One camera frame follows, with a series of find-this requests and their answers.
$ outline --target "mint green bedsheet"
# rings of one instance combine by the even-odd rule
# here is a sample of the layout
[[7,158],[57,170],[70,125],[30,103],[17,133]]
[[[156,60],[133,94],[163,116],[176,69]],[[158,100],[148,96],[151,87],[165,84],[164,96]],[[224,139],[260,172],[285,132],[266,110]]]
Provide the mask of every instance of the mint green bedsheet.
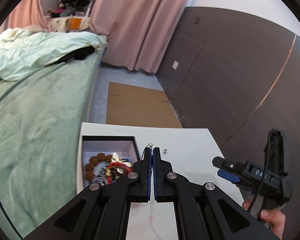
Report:
[[[81,118],[101,56],[0,83],[0,200],[22,237],[76,194]],[[0,226],[19,239],[1,210]]]

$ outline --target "blue gripper pad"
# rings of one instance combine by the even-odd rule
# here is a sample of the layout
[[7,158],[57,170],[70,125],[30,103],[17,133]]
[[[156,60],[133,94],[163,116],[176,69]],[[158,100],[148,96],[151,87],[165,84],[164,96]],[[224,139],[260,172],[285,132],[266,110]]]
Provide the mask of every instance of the blue gripper pad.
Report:
[[233,174],[231,174],[231,173],[229,173],[229,172],[226,172],[226,171],[224,171],[224,170],[218,170],[218,176],[219,177],[222,177],[222,178],[224,178],[224,179],[226,179],[226,180],[229,180],[229,181],[231,181],[232,183],[234,183],[234,184],[236,184],[236,183],[239,183],[240,182],[240,178],[238,177],[238,176],[236,176],[236,175],[233,175]]
[[158,199],[158,190],[157,190],[157,170],[155,165],[155,154],[152,153],[152,167],[153,167],[153,188],[154,188],[154,200]]
[[148,200],[150,200],[151,194],[151,176],[152,176],[152,167],[153,167],[153,158],[152,158],[152,149],[150,149],[149,154],[149,171],[148,171]]

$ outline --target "finger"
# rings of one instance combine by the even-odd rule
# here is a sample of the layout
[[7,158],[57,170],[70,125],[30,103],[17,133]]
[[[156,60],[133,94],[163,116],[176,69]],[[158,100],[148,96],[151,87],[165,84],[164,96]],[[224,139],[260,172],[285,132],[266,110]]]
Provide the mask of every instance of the finger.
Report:
[[248,208],[249,208],[249,206],[250,206],[250,200],[245,200],[243,203],[242,203],[242,207],[245,209],[245,210],[247,210]]
[[260,218],[264,221],[270,222],[272,224],[271,231],[282,239],[286,216],[280,210],[262,210]]

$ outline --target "open box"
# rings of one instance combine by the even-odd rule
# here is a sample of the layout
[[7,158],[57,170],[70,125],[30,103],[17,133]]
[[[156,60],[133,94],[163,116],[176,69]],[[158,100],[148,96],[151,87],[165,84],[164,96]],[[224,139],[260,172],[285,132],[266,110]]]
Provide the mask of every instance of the open box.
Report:
[[92,156],[98,153],[112,155],[116,152],[121,158],[129,158],[134,164],[140,161],[136,140],[133,136],[82,136],[82,178],[83,185],[87,187],[89,182],[85,179],[85,165]]

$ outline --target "wardrobe door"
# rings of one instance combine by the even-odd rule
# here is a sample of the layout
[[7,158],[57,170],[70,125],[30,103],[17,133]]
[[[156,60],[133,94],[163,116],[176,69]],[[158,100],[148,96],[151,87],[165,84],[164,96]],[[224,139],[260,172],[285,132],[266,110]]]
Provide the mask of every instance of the wardrobe door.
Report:
[[267,133],[277,128],[286,132],[285,149],[290,167],[287,179],[294,185],[291,200],[283,209],[286,225],[283,239],[293,239],[300,230],[300,38],[278,82],[263,105],[220,149],[234,161],[250,160],[263,165]]
[[[198,18],[196,11],[187,7],[156,74],[170,101],[178,92],[208,34],[209,30],[204,26],[203,20]],[[172,67],[175,62],[178,63],[176,69]]]
[[295,35],[250,14],[196,10],[210,34],[172,104],[184,128],[208,128],[221,146],[267,94]]

